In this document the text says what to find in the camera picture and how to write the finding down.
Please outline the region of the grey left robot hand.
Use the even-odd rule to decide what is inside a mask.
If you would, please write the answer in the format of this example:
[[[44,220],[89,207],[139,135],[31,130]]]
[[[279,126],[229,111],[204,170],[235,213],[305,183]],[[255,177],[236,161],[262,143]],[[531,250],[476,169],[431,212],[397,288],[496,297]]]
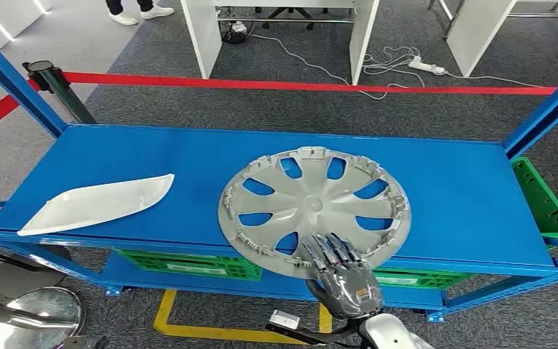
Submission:
[[[72,336],[65,338],[56,349],[107,349],[110,341],[106,336]]]

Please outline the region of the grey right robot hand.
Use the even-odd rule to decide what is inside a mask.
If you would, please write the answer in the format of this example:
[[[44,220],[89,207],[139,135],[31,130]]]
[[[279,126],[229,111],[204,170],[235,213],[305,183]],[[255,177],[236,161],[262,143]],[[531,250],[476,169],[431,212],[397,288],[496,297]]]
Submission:
[[[314,266],[307,288],[333,317],[356,319],[381,312],[379,283],[350,240],[316,233],[303,246]]]

